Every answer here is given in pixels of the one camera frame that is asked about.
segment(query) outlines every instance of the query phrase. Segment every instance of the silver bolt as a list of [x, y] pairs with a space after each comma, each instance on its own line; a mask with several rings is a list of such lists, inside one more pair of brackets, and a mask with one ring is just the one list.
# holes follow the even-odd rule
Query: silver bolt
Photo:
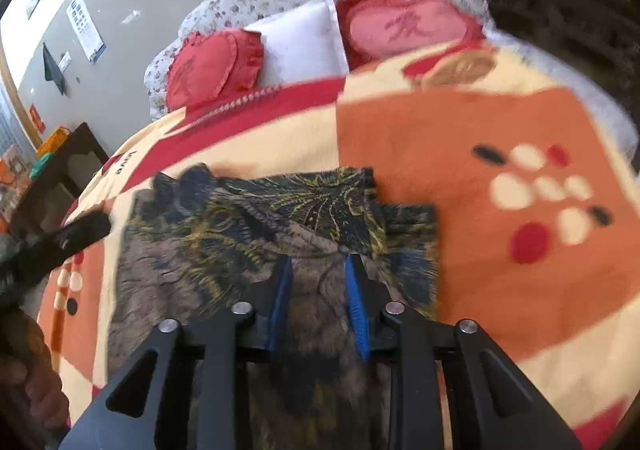
[[476, 324], [473, 320], [469, 318], [465, 318], [462, 322], [460, 322], [460, 331], [463, 333], [467, 333], [471, 335], [478, 331], [478, 324]]
[[404, 313], [404, 304], [402, 302], [387, 302], [385, 311], [389, 315], [402, 315]]
[[177, 320], [174, 320], [173, 318], [168, 318], [160, 322], [158, 329], [163, 333], [170, 333], [171, 331], [175, 331], [176, 329], [178, 329], [178, 325], [180, 324], [178, 324]]
[[248, 302], [236, 302], [233, 306], [231, 306], [231, 311], [234, 315], [247, 315], [251, 313], [251, 310], [254, 308]]

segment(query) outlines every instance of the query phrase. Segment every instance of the orange blanket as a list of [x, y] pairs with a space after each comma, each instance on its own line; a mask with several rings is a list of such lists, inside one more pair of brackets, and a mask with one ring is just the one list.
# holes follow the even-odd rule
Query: orange blanket
[[176, 177], [198, 162], [244, 178], [373, 167], [381, 201], [436, 205], [440, 319], [478, 320], [586, 449], [638, 393], [640, 195], [630, 169], [571, 91], [471, 42], [180, 109], [125, 143], [70, 215], [105, 203], [113, 232], [52, 274], [39, 318], [72, 421], [107, 380], [132, 195], [158, 170]]

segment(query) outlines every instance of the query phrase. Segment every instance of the green object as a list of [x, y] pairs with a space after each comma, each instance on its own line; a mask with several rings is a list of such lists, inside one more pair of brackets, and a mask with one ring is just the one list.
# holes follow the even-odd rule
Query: green object
[[42, 172], [42, 169], [44, 169], [44, 166], [47, 165], [47, 162], [49, 161], [50, 157], [51, 157], [51, 153], [46, 153], [42, 155], [41, 159], [39, 159], [37, 163], [33, 166], [33, 169], [31, 169], [31, 172], [29, 173], [29, 179], [33, 179], [39, 173]]

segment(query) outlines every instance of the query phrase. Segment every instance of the red dot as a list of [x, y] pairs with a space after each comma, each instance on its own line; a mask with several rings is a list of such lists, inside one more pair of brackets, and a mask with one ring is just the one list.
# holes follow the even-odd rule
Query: red dot
[[540, 260], [549, 249], [549, 230], [540, 223], [528, 223], [511, 238], [511, 257], [521, 265]]
[[564, 147], [557, 143], [548, 148], [546, 155], [552, 162], [562, 168], [568, 167], [569, 162], [571, 161], [569, 153], [564, 150]]

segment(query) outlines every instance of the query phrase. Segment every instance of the polka dot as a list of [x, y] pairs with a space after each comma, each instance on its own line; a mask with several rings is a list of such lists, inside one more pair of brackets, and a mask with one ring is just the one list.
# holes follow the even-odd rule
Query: polka dot
[[533, 203], [534, 196], [527, 183], [512, 173], [503, 172], [489, 184], [489, 198], [503, 210], [520, 210]]
[[509, 153], [511, 161], [521, 169], [540, 170], [545, 166], [545, 154], [530, 143], [516, 145]]
[[502, 153], [492, 145], [476, 145], [472, 152], [489, 165], [504, 165], [507, 162]]
[[69, 271], [65, 270], [65, 268], [62, 268], [58, 276], [58, 287], [68, 287], [68, 286], [69, 286]]
[[591, 206], [589, 207], [589, 213], [599, 226], [609, 226], [613, 223], [613, 214], [603, 206]]
[[558, 214], [558, 234], [560, 240], [569, 246], [579, 245], [591, 230], [591, 218], [584, 210], [576, 207], [565, 208]]
[[521, 265], [539, 261], [549, 249], [549, 230], [540, 223], [518, 228], [511, 238], [511, 258]]
[[66, 301], [66, 312], [73, 316], [78, 312], [78, 300], [69, 299]]
[[558, 167], [568, 167], [571, 162], [569, 153], [564, 150], [564, 147], [555, 143], [546, 150], [546, 156], [555, 163]]
[[71, 291], [80, 291], [82, 289], [82, 275], [77, 271], [74, 271], [71, 274], [71, 278], [69, 279], [69, 289]]
[[562, 201], [566, 198], [564, 189], [560, 184], [548, 175], [541, 175], [533, 182], [533, 188], [536, 189], [538, 195], [546, 201]]
[[64, 311], [66, 307], [66, 297], [60, 293], [56, 292], [56, 296], [53, 299], [53, 308], [58, 309], [60, 311]]
[[574, 198], [584, 201], [593, 197], [589, 182], [581, 175], [571, 175], [564, 180], [564, 189]]

